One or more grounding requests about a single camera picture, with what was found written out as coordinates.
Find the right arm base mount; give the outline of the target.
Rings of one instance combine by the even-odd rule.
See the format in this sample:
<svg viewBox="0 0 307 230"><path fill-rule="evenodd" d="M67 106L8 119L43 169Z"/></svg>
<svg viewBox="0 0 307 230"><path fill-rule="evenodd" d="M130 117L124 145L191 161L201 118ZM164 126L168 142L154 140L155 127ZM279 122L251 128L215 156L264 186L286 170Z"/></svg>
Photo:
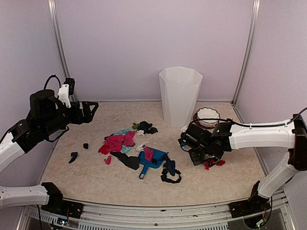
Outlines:
<svg viewBox="0 0 307 230"><path fill-rule="evenodd" d="M259 184L260 181L257 181L253 185L251 195L248 199L232 202L228 205L232 218L238 218L259 213L265 210L269 210L271 208L269 199L259 196Z"/></svg>

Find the blue plastic dustpan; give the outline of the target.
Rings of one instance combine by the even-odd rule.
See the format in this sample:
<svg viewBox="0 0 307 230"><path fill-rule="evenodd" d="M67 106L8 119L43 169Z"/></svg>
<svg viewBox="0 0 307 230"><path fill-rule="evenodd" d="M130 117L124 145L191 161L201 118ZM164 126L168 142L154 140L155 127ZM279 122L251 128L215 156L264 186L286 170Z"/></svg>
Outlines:
<svg viewBox="0 0 307 230"><path fill-rule="evenodd" d="M139 162L143 166L139 179L144 179L149 168L158 169L165 161L166 155L168 152L144 146L144 150L138 155Z"/></svg>

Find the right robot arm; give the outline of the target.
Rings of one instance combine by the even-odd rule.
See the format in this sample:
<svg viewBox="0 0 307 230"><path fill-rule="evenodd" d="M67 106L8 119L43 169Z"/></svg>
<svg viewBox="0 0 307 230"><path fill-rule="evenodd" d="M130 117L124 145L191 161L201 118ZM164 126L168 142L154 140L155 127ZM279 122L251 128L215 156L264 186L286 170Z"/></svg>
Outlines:
<svg viewBox="0 0 307 230"><path fill-rule="evenodd" d="M254 186L245 202L248 212L255 213L273 193L300 171L307 169L307 125L301 114L292 119L262 124L241 124L221 119L212 132L189 123L178 140L188 146L194 165L216 165L225 152L245 148L280 147L287 153L280 163Z"/></svg>

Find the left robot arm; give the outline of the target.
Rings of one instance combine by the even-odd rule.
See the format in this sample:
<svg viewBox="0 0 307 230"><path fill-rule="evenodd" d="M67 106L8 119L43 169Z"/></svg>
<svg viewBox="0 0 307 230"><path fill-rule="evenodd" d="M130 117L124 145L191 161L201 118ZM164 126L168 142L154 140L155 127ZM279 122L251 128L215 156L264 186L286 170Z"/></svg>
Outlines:
<svg viewBox="0 0 307 230"><path fill-rule="evenodd" d="M51 89L40 90L30 95L30 111L26 119L12 126L0 141L0 169L3 171L13 161L30 152L42 141L57 131L65 134L69 124L81 125L93 120L97 102L69 102L55 97ZM67 202L62 192L53 183L28 187L1 187L0 207L41 205L62 213Z"/></svg>

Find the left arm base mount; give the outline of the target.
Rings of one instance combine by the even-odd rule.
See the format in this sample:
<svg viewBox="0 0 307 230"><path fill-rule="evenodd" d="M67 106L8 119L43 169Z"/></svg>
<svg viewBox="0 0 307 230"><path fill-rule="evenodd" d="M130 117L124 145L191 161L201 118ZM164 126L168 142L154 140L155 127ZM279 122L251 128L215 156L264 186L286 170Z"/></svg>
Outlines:
<svg viewBox="0 0 307 230"><path fill-rule="evenodd" d="M81 218L83 211L82 203L63 199L62 192L52 182L44 182L41 185L47 190L47 194L49 195L48 203L41 206L44 211L68 218Z"/></svg>

